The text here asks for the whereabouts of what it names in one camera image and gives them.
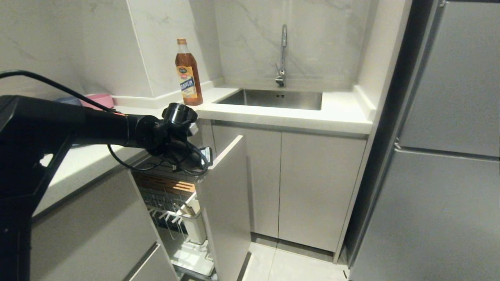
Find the gray refrigerator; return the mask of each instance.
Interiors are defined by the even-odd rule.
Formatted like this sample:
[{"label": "gray refrigerator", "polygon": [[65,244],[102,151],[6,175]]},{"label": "gray refrigerator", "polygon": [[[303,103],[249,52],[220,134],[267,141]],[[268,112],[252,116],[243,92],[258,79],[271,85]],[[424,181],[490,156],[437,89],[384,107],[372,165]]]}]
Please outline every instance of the gray refrigerator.
[{"label": "gray refrigerator", "polygon": [[500,280],[499,135],[500,3],[414,1],[347,231],[349,279]]}]

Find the robotic arm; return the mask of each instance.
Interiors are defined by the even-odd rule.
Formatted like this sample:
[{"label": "robotic arm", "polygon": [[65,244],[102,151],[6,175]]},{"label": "robotic arm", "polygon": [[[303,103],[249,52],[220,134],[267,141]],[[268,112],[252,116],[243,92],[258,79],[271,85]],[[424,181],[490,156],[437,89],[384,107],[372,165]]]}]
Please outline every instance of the robotic arm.
[{"label": "robotic arm", "polygon": [[[0,72],[0,79],[14,75],[49,81],[48,84],[89,101],[54,81],[27,71]],[[132,169],[118,159],[110,144],[144,148],[161,159],[160,163],[167,161],[190,175],[207,171],[211,160],[187,140],[192,135],[190,125],[198,117],[191,108],[171,103],[163,111],[163,119],[103,109],[107,111],[25,96],[0,96],[2,280],[30,279],[32,215],[72,144],[107,144],[113,157]],[[47,154],[53,157],[43,166],[40,160]]]}]

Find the faucet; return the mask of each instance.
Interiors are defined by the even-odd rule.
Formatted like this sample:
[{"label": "faucet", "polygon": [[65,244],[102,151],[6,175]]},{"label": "faucet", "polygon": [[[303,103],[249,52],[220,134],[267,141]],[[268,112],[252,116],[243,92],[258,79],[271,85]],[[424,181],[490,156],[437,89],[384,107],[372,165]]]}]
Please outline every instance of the faucet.
[{"label": "faucet", "polygon": [[281,30],[281,67],[278,68],[276,64],[277,77],[275,79],[278,83],[278,87],[283,88],[285,86],[285,48],[287,47],[287,25],[283,24]]}]

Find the white floor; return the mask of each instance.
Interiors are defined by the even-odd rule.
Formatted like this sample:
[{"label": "white floor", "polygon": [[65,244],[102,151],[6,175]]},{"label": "white floor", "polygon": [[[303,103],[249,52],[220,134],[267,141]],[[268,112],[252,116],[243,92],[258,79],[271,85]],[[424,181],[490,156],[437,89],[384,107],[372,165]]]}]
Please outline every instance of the white floor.
[{"label": "white floor", "polygon": [[252,243],[252,253],[242,281],[346,281],[345,265]]}]

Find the stainless steel sink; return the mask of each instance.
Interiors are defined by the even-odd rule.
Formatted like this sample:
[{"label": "stainless steel sink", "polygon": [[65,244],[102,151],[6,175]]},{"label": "stainless steel sink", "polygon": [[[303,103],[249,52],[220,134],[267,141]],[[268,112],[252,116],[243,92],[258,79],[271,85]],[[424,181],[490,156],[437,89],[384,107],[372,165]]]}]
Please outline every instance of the stainless steel sink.
[{"label": "stainless steel sink", "polygon": [[322,96],[321,92],[241,89],[216,103],[319,111]]}]

